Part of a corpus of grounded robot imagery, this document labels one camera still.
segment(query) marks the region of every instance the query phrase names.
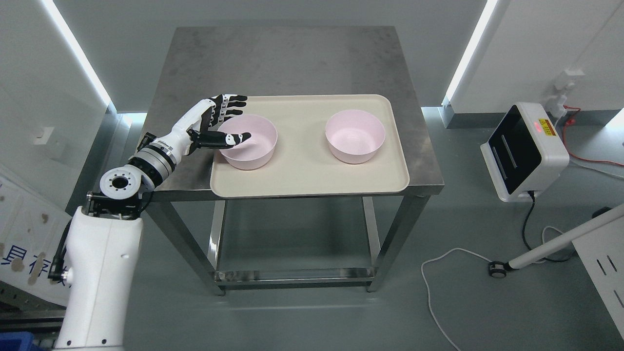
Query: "white wall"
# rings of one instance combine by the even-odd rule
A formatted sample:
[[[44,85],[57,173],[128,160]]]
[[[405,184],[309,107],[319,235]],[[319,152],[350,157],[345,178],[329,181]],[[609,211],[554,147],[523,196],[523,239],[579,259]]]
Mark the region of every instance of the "white wall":
[[[419,102],[439,105],[485,6],[485,0],[55,3],[120,112],[147,111],[178,26],[396,26]]]
[[[622,0],[512,0],[480,62],[451,100],[455,113],[506,112],[516,101],[544,102],[568,68],[586,76],[567,104],[624,106]]]
[[[108,103],[39,1],[1,1],[0,33],[0,164],[64,209]],[[43,127],[68,140],[56,161],[33,144]]]

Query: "bowl rim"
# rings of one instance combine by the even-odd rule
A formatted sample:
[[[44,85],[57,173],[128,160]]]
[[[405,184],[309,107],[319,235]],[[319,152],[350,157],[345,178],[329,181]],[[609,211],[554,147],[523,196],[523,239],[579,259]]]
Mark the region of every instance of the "bowl rim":
[[[217,129],[217,131],[221,132],[221,128],[222,128],[222,127],[223,127],[223,126],[224,126],[227,122],[229,122],[229,121],[231,121],[231,120],[233,120],[233,119],[236,119],[236,118],[238,118],[238,117],[243,117],[243,116],[251,116],[251,117],[254,117],[254,118],[258,117],[259,119],[263,119],[264,121],[269,122],[269,124],[271,125],[271,127],[272,127],[272,128],[273,128],[273,130],[275,131],[275,140],[273,141],[273,145],[271,146],[271,148],[270,148],[267,152],[265,152],[262,156],[257,157],[257,158],[255,158],[255,159],[237,159],[237,158],[234,158],[234,157],[232,157],[232,156],[228,156],[228,155],[226,155],[225,153],[223,153],[223,151],[232,150],[232,149],[234,149],[236,146],[235,146],[235,147],[231,147],[231,148],[229,148],[229,149],[222,149],[222,150],[219,150],[219,151],[221,152],[221,155],[223,155],[226,159],[230,159],[230,160],[237,161],[237,162],[253,162],[253,161],[256,161],[256,160],[261,159],[262,157],[267,156],[268,154],[270,154],[270,153],[271,153],[271,151],[275,150],[275,146],[277,145],[277,140],[279,139],[280,134],[279,134],[279,132],[277,131],[277,128],[275,127],[275,125],[273,124],[273,122],[271,122],[271,120],[269,120],[268,118],[266,118],[266,117],[264,117],[264,116],[261,116],[261,115],[259,115],[259,114],[251,114],[251,113],[243,113],[243,114],[240,114],[240,115],[238,115],[238,116],[234,116],[234,117],[232,117],[232,118],[228,119],[227,121],[223,122],[223,124],[221,124],[221,125],[219,126],[219,128]]]
[[[354,154],[352,152],[346,152],[344,150],[342,150],[341,148],[339,148],[338,146],[334,145],[334,143],[331,142],[331,140],[329,139],[329,135],[327,134],[327,126],[329,124],[329,122],[331,122],[332,119],[334,119],[334,117],[336,117],[338,114],[340,113],[344,113],[344,112],[350,112],[350,111],[356,111],[356,112],[363,112],[364,114],[367,114],[369,116],[371,116],[375,121],[377,121],[379,123],[379,125],[381,126],[381,129],[384,131],[384,137],[383,139],[381,139],[381,142],[379,143],[379,145],[375,148],[375,150],[373,151],[369,151],[369,152],[365,152],[363,154]],[[372,153],[377,152],[377,150],[379,150],[379,148],[384,144],[384,142],[386,141],[386,128],[384,127],[384,124],[379,120],[379,118],[377,118],[377,116],[375,116],[374,114],[368,112],[368,111],[364,111],[364,110],[359,110],[359,109],[346,109],[346,110],[342,110],[342,111],[338,111],[336,113],[334,113],[328,120],[327,123],[325,123],[325,138],[327,139],[327,142],[334,147],[336,150],[347,154],[347,155],[353,155],[353,156],[363,156],[363,155],[369,155]]]

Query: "beige tray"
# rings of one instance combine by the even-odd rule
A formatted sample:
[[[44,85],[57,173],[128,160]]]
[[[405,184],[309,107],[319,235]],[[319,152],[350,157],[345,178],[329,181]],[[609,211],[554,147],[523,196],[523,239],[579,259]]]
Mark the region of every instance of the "beige tray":
[[[386,128],[384,144],[363,164],[345,164],[329,151],[325,124],[346,109],[372,113]],[[275,153],[263,167],[241,171],[215,152],[210,187],[220,197],[390,194],[409,183],[392,106],[383,96],[251,96],[244,111],[274,123]]]

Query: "black cable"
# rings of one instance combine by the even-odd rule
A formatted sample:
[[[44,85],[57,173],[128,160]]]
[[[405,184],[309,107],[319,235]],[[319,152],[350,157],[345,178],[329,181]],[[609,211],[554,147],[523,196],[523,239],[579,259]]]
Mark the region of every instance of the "black cable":
[[[527,222],[529,221],[529,216],[531,216],[531,212],[533,212],[533,208],[535,207],[535,192],[533,190],[528,191],[529,196],[531,196],[531,200],[532,200],[532,204],[531,204],[531,208],[529,209],[529,213],[527,213],[527,216],[524,219],[524,223],[522,224],[522,242],[524,242],[524,245],[527,247],[527,249],[529,251],[533,250],[531,248],[531,246],[529,245],[529,243],[527,242],[527,234],[525,233],[525,229],[527,228]],[[560,260],[555,260],[555,259],[550,259],[548,257],[544,257],[543,259],[549,262],[556,262],[556,263],[561,263],[561,262],[565,262],[569,259],[572,258],[572,256],[574,256],[574,254],[576,253],[576,250],[572,251],[566,258],[564,259],[560,259]]]
[[[48,279],[52,279],[55,282],[62,280],[61,276],[63,274],[63,266],[65,264],[65,253],[67,252],[67,234],[69,233],[69,227],[71,225],[72,220],[70,219],[65,226],[65,230],[63,230],[63,234],[61,235],[61,239],[59,240],[59,245],[56,247],[56,253],[52,258],[52,267],[50,267],[50,271],[47,274]]]

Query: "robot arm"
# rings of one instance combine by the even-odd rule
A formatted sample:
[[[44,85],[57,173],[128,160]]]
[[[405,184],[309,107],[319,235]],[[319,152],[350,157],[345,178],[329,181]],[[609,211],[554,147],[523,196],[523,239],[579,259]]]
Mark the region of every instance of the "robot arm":
[[[223,94],[198,102],[163,137],[147,133],[128,164],[111,169],[100,180],[100,190],[111,199],[127,199],[136,193],[150,192],[173,173],[182,156],[195,149],[229,149],[251,137],[250,133],[226,134],[206,130],[233,116],[244,107],[246,96]]]
[[[160,185],[182,156],[195,149],[226,149],[244,142],[250,133],[206,131],[242,111],[246,97],[220,95],[204,99],[177,121],[169,134],[147,134],[128,164],[106,172],[101,194],[87,195],[76,210],[52,261],[49,277],[71,286],[67,311],[56,349],[123,350],[125,313],[140,250],[142,194]],[[62,273],[63,248],[72,268]]]

